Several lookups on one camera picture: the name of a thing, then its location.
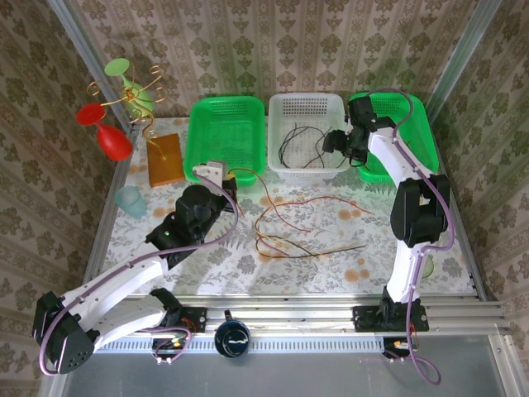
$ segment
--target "wooden base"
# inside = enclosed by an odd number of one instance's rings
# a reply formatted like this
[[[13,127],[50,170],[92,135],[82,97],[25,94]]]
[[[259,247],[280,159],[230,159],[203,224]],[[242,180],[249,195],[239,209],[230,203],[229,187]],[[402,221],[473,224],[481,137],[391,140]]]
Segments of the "wooden base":
[[[180,153],[180,139],[178,134],[157,136],[152,139],[160,145],[165,160],[158,147],[147,143],[147,160],[149,162],[149,184],[151,187],[163,184],[174,184],[184,180],[182,154]]]

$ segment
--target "wallpaper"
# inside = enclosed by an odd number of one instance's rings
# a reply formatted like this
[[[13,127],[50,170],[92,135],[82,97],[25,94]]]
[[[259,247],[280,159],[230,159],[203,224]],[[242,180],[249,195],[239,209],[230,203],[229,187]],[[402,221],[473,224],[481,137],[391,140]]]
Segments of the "wallpaper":
[[[529,378],[529,2],[503,1],[434,131]]]
[[[67,0],[98,56],[167,71],[158,116],[200,98],[398,86],[426,101],[477,0]]]
[[[80,284],[112,179],[89,81],[46,2],[0,1],[0,396],[36,395],[36,300]]]

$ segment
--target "table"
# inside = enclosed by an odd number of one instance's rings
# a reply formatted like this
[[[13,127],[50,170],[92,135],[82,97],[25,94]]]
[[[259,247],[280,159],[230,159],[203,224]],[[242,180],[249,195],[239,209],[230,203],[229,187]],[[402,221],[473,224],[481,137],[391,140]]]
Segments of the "table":
[[[158,135],[178,133],[184,153],[188,118],[163,118],[155,122]],[[330,180],[315,184],[292,184],[267,169],[263,179],[276,203],[301,201],[331,195],[354,201],[366,213],[348,203],[318,200],[306,206],[284,207],[280,211],[290,222],[311,229],[301,233],[286,227],[269,212],[262,224],[267,232],[302,241],[311,251],[327,251],[363,242],[365,247],[309,259],[271,260],[255,250],[253,222],[269,206],[263,186],[257,181],[239,188],[238,200],[245,217],[240,217],[234,235],[224,244],[194,252],[168,275],[140,287],[149,293],[165,287],[175,294],[380,294],[389,280],[395,255],[395,238],[389,226],[395,188],[364,183],[358,171],[349,169]],[[131,159],[126,183],[136,185],[147,202],[147,214],[140,220],[118,210],[103,269],[123,261],[144,241],[145,235],[174,211],[174,202],[188,182],[149,186],[145,140],[139,138]],[[220,236],[233,220],[223,213],[207,239]],[[447,233],[441,235],[442,244]],[[455,242],[448,252],[428,256],[434,271],[422,282],[421,292],[473,295],[469,259]]]

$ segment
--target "glass cup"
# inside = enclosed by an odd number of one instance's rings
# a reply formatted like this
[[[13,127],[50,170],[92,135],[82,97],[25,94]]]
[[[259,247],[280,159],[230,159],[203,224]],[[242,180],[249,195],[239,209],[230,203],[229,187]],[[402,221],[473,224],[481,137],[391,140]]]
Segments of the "glass cup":
[[[145,200],[136,186],[123,186],[117,191],[114,201],[119,208],[136,219],[147,212]]]

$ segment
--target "purple cable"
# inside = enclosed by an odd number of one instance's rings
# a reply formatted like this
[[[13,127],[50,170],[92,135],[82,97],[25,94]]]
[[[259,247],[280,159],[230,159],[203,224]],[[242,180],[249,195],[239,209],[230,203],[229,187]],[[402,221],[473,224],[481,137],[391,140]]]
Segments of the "purple cable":
[[[88,297],[94,290],[99,288],[101,285],[105,284],[107,281],[115,277],[116,275],[119,275],[124,270],[130,269],[138,262],[144,261],[145,259],[152,258],[154,256],[160,256],[160,255],[167,255],[167,254],[174,254],[176,252],[183,252],[183,251],[191,251],[191,250],[198,250],[201,248],[206,248],[207,246],[212,246],[214,244],[219,244],[221,242],[224,242],[236,229],[237,223],[239,222],[239,213],[237,211],[237,204],[233,198],[230,197],[228,193],[224,191],[224,189],[216,184],[214,184],[211,180],[208,178],[205,178],[201,175],[197,175],[193,173],[194,176],[202,180],[203,182],[206,182],[207,184],[213,186],[215,189],[221,193],[226,200],[228,200],[228,203],[230,203],[231,207],[233,208],[233,214],[235,215],[235,219],[233,220],[233,224],[230,227],[230,230],[228,230],[226,233],[224,233],[219,238],[216,238],[215,240],[211,240],[210,242],[204,242],[203,244],[195,244],[194,246],[179,246],[178,248],[170,248],[168,250],[163,251],[155,251],[151,252],[149,254],[145,254],[143,256],[140,256],[130,262],[127,262],[125,265],[118,267],[116,270],[114,270],[109,275],[103,277],[100,279],[96,284],[94,284],[92,287],[88,288],[86,291],[84,291],[80,296],[78,296],[76,299],[74,299],[72,302],[67,304],[64,309],[62,309],[57,316],[53,319],[50,326],[46,330],[44,337],[42,338],[41,343],[41,349],[39,350],[39,366],[41,367],[41,371],[44,375],[58,375],[58,371],[49,371],[46,368],[45,363],[45,352],[48,345],[48,342],[50,341],[51,333],[55,330],[57,327],[57,324],[59,321],[64,317],[67,312],[69,312],[76,304],[81,304],[86,297]]]
[[[175,355],[173,355],[171,358],[171,361],[176,361],[180,356],[182,356],[182,353],[185,352],[186,350],[188,350],[188,347],[189,345],[191,344],[191,340],[193,339],[193,336],[191,335],[191,331],[189,331],[188,328],[186,327],[167,327],[167,328],[144,328],[141,330],[142,332],[152,332],[152,333],[156,333],[156,332],[171,332],[171,331],[182,331],[182,332],[186,332],[187,333],[187,336],[186,336],[186,342],[185,344],[183,345],[182,347],[182,350],[180,350],[180,352],[176,353]],[[155,350],[155,358],[158,359],[159,358],[159,352],[160,352],[160,349],[165,346],[165,344],[162,344],[162,345],[159,345],[156,350]]]
[[[417,257],[417,260],[415,262],[415,272],[413,273],[413,277],[412,277],[412,292],[410,293],[410,297],[409,297],[409,300],[408,300],[408,303],[407,303],[407,310],[406,310],[406,339],[407,339],[407,344],[411,347],[412,346],[412,332],[411,332],[412,321],[411,321],[411,318],[412,318],[413,292],[415,291],[415,288],[417,286],[417,280],[419,278],[419,273],[420,273],[420,269],[421,269],[421,265],[422,265],[422,258],[424,257],[425,253],[427,251],[429,251],[429,250],[433,250],[433,251],[448,251],[448,250],[450,250],[452,248],[452,246],[454,245],[454,240],[455,240],[454,219],[452,218],[452,214],[450,213],[450,209],[448,208],[448,204],[446,203],[445,199],[441,196],[441,193],[439,193],[439,190],[436,189],[436,187],[433,185],[433,183],[427,178],[426,175],[424,175],[424,173],[422,173],[422,171],[417,169],[417,164],[415,164],[413,159],[407,154],[407,152],[400,146],[400,143],[398,142],[398,139],[397,139],[398,129],[413,114],[413,101],[410,98],[410,96],[407,93],[403,92],[401,89],[398,89],[398,88],[378,88],[378,89],[375,89],[375,90],[369,92],[366,96],[370,96],[373,93],[387,93],[387,92],[400,93],[401,95],[403,95],[405,97],[405,99],[407,99],[407,101],[408,101],[408,103],[410,105],[410,110],[407,113],[406,117],[404,117],[400,122],[398,122],[397,125],[395,126],[395,128],[393,129],[393,144],[397,148],[398,152],[404,157],[406,162],[411,167],[413,167],[413,169],[417,172],[417,174],[422,178],[424,183],[427,184],[428,188],[436,196],[436,199],[439,201],[439,203],[441,204],[441,206],[443,208],[443,211],[444,211],[445,216],[446,216],[446,221],[448,222],[448,228],[450,230],[450,240],[448,241],[448,243],[445,246],[424,246],[420,250],[419,256]],[[411,357],[411,360],[413,362],[413,365],[415,366],[415,369],[417,370],[419,375],[422,377],[422,379],[424,379],[428,383],[430,383],[432,385],[435,385],[435,386],[438,386],[441,383],[441,373],[439,372],[439,370],[430,361],[428,361],[427,359],[422,358],[422,357],[415,357],[415,353],[413,352],[412,348],[410,348],[410,357]],[[425,373],[421,370],[419,365],[417,364],[419,361],[424,362],[427,365],[429,365],[431,368],[433,368],[436,371],[436,373],[437,373],[438,379],[437,380],[431,380],[430,378],[428,378],[425,375]]]

